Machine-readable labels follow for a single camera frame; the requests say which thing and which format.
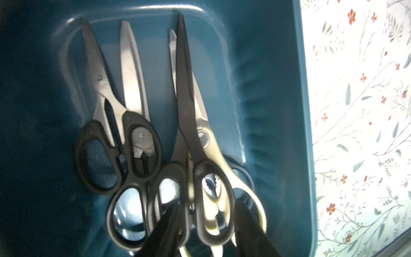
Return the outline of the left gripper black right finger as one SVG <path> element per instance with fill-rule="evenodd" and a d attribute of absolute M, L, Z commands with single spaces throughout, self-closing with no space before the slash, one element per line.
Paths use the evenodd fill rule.
<path fill-rule="evenodd" d="M 233 216 L 238 257 L 280 257 L 243 202 L 235 203 Z"/>

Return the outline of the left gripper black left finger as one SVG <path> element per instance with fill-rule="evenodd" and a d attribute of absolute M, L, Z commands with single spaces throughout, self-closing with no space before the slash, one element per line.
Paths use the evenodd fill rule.
<path fill-rule="evenodd" d="M 173 204 L 160 219 L 137 257 L 174 257 L 177 252 L 180 206 Z"/>

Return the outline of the cream kitchen scissors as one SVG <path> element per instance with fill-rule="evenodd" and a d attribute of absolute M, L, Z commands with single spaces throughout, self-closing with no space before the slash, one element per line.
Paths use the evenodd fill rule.
<path fill-rule="evenodd" d="M 263 205 L 234 172 L 220 151 L 210 127 L 197 81 L 192 72 L 185 32 L 170 30 L 170 60 L 178 106 L 178 132 L 172 160 L 187 168 L 188 207 L 193 207 L 195 227 L 214 257 L 223 255 L 223 246 L 235 241 L 234 189 L 243 190 L 256 205 L 259 224 L 267 230 Z"/>

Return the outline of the large black scissors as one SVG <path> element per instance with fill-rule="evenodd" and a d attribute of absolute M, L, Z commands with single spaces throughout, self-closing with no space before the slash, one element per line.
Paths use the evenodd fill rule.
<path fill-rule="evenodd" d="M 191 226 L 196 227 L 198 237 L 204 244 L 224 245 L 234 234 L 234 221 L 229 219 L 227 228 L 218 235 L 212 235 L 207 231 L 206 212 L 209 208 L 205 206 L 202 181 L 208 175 L 217 175 L 220 178 L 228 194 L 230 212 L 233 212 L 235 207 L 234 191 L 223 170 L 206 156 L 198 135 L 191 57 L 182 13 L 178 14 L 174 67 L 178 107 L 176 143 L 170 162 L 160 169 L 151 186 L 146 208 L 147 226 L 153 233 L 159 223 L 155 215 L 159 186 L 164 179 L 172 179 L 179 185 L 180 230 L 177 246 L 186 244 Z"/>

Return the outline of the small black handled scissors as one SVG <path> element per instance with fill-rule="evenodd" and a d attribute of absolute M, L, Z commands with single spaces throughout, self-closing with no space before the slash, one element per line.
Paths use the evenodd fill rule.
<path fill-rule="evenodd" d="M 74 151 L 75 166 L 80 180 L 89 190 L 98 194 L 109 194 L 119 189 L 123 182 L 124 175 L 119 161 L 121 152 L 119 147 L 115 145 L 105 105 L 106 102 L 109 102 L 113 108 L 121 143 L 124 143 L 125 141 L 123 115 L 126 113 L 126 108 L 117 100 L 112 91 L 107 69 L 89 21 L 82 19 L 81 29 L 87 57 L 87 67 L 97 96 L 97 102 L 93 119 L 82 127 L 76 141 Z M 94 140 L 99 141 L 103 146 L 105 154 L 117 175 L 115 185 L 108 188 L 100 186 L 98 183 L 94 182 L 87 168 L 87 145 Z"/>

